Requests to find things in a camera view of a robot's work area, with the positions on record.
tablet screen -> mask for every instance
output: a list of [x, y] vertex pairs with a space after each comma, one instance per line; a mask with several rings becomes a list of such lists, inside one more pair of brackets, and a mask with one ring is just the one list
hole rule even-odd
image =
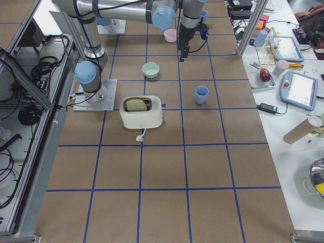
[[278, 37], [279, 49], [282, 57], [285, 58], [300, 58], [298, 48], [292, 38]]
[[298, 74], [293, 74], [288, 99], [312, 106], [312, 96], [315, 80]]

bread slice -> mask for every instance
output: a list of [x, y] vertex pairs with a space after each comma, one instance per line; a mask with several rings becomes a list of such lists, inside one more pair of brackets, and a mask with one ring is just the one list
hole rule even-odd
[[145, 101], [142, 98], [132, 97], [125, 100], [127, 111], [147, 110]]

metal bowl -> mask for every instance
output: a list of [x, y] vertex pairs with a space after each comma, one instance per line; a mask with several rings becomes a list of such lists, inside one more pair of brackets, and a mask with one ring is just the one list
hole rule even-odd
[[316, 192], [324, 198], [324, 193], [320, 192], [317, 187], [319, 184], [324, 183], [324, 158], [316, 160], [310, 167], [309, 178]]

white table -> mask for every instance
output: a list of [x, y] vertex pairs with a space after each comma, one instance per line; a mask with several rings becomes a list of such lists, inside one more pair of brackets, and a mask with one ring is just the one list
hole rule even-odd
[[[292, 10], [284, 0], [272, 0], [275, 7], [274, 13], [270, 15], [271, 20], [282, 20], [297, 23]], [[267, 27], [275, 27], [280, 35], [293, 36], [292, 24], [271, 22]], [[324, 74], [324, 61], [319, 61], [310, 49], [303, 52], [305, 65], [302, 69], [289, 69], [304, 73], [318, 79], [319, 87], [317, 94], [324, 96], [324, 81], [320, 75]], [[243, 62], [248, 76], [251, 73], [259, 73], [259, 70], [250, 65], [252, 60], [258, 60], [254, 47], [248, 46], [244, 55]], [[271, 73], [273, 65], [264, 66]], [[281, 102], [279, 96], [279, 86], [282, 77], [287, 71], [279, 77], [274, 76], [277, 86], [271, 90], [254, 90], [254, 98], [257, 104], [261, 102], [278, 107], [278, 112], [283, 113], [286, 104]], [[307, 111], [292, 105], [288, 105], [285, 115], [272, 115], [259, 111], [262, 125], [269, 143], [270, 151], [277, 170], [283, 194], [292, 219], [293, 226], [297, 231], [324, 231], [324, 199], [318, 194], [308, 193], [303, 181], [309, 178], [309, 169], [311, 164], [318, 158], [324, 157], [324, 139], [307, 135], [290, 145], [282, 138], [292, 128], [307, 118], [306, 114], [321, 115], [324, 113], [324, 102], [317, 100], [315, 111]]]

metal mounting plate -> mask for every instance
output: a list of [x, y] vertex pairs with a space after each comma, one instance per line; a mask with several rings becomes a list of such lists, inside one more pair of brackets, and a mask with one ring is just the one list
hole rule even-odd
[[119, 26], [115, 29], [108, 30], [98, 25], [98, 32], [100, 35], [110, 35], [110, 34], [125, 34], [126, 20], [119, 20]]
[[[85, 101], [83, 95], [77, 96], [75, 103], [83, 102], [80, 105], [74, 105], [74, 111], [87, 112], [87, 111], [113, 111], [115, 104], [116, 90], [117, 90], [117, 80], [116, 79], [105, 79], [102, 84], [107, 87], [108, 93], [104, 99], [96, 102], [95, 104], [90, 104]], [[78, 92], [83, 92], [81, 85], [79, 86]]]

